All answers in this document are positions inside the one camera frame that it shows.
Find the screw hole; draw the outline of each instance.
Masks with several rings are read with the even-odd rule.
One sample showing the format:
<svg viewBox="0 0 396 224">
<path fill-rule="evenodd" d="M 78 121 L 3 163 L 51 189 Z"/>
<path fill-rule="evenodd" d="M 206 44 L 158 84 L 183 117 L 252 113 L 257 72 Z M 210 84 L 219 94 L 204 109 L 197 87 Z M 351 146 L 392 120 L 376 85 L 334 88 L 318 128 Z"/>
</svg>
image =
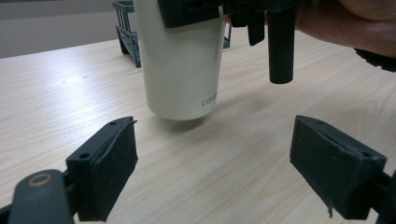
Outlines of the screw hole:
<svg viewBox="0 0 396 224">
<path fill-rule="evenodd" d="M 80 159 L 87 159 L 90 157 L 90 153 L 84 153 L 79 156 Z"/>
</svg>

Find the paper cup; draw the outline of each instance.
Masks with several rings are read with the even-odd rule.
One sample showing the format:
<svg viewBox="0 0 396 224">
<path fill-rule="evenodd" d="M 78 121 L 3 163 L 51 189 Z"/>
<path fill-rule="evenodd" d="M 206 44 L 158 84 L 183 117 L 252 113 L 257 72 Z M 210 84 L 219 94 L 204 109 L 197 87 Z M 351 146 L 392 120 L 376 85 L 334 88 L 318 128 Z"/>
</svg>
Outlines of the paper cup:
<svg viewBox="0 0 396 224">
<path fill-rule="evenodd" d="M 165 119 L 198 119 L 216 102 L 225 18 L 167 29 L 157 0 L 134 0 L 148 107 Z"/>
</svg>

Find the black plastic bracket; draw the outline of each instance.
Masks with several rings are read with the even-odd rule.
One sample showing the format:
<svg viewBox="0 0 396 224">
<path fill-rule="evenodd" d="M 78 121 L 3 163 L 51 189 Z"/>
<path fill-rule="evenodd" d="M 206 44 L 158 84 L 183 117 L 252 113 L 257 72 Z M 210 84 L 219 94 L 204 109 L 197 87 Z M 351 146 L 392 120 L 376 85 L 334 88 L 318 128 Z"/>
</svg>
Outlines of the black plastic bracket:
<svg viewBox="0 0 396 224">
<path fill-rule="evenodd" d="M 109 122 L 66 159 L 67 170 L 25 177 L 11 205 L 0 209 L 0 224 L 70 224 L 106 221 L 134 171 L 137 154 L 132 117 Z"/>
<path fill-rule="evenodd" d="M 374 208 L 382 223 L 396 223 L 396 175 L 383 172 L 386 160 L 321 120 L 296 117 L 290 162 L 331 214 L 366 219 Z"/>
</svg>

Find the black metal part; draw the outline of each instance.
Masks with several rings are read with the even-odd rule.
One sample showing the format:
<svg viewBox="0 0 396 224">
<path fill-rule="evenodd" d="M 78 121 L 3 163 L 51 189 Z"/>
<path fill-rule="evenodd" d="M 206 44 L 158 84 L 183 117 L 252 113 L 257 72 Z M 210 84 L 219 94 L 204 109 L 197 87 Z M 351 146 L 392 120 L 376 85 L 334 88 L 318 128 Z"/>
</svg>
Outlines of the black metal part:
<svg viewBox="0 0 396 224">
<path fill-rule="evenodd" d="M 363 49 L 355 49 L 356 53 L 361 56 L 367 63 L 374 67 L 381 66 L 382 69 L 396 72 L 396 58 L 390 58 L 384 55 L 372 53 Z"/>
<path fill-rule="evenodd" d="M 136 162 L 132 118 L 109 122 L 66 159 L 78 185 L 81 221 L 106 221 Z"/>
<path fill-rule="evenodd" d="M 0 224 L 106 221 L 137 154 L 134 119 L 109 122 L 66 159 L 67 170 L 29 175 L 16 187 L 13 204 L 0 209 Z"/>
<path fill-rule="evenodd" d="M 270 81 L 285 84 L 293 80 L 295 7 L 267 16 Z"/>
<path fill-rule="evenodd" d="M 219 7 L 230 15 L 233 27 L 248 29 L 249 44 L 264 40 L 268 13 L 270 80 L 276 84 L 293 79 L 295 7 L 304 0 L 158 0 L 166 28 L 209 21 L 219 17 Z"/>
<path fill-rule="evenodd" d="M 175 28 L 219 18 L 217 0 L 159 0 L 163 25 Z"/>
<path fill-rule="evenodd" d="M 396 172 L 390 181 L 390 199 L 393 203 L 393 209 L 396 211 Z"/>
<path fill-rule="evenodd" d="M 37 172 L 17 185 L 8 224 L 21 223 L 74 223 L 61 172 Z"/>
<path fill-rule="evenodd" d="M 366 219 L 373 207 L 385 223 L 396 223 L 395 176 L 383 173 L 386 160 L 321 120 L 296 117 L 290 162 L 329 211 L 345 219 Z"/>
</svg>

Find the black cylindrical rod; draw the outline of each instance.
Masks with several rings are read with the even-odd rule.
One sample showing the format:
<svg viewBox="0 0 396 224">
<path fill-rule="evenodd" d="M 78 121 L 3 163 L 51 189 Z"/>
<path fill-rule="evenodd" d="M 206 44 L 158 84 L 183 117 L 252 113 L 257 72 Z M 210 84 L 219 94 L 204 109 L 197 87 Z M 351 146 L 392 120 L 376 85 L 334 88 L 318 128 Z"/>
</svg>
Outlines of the black cylindrical rod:
<svg viewBox="0 0 396 224">
<path fill-rule="evenodd" d="M 285 84 L 293 80 L 295 7 L 269 11 L 267 18 L 270 81 Z"/>
</svg>

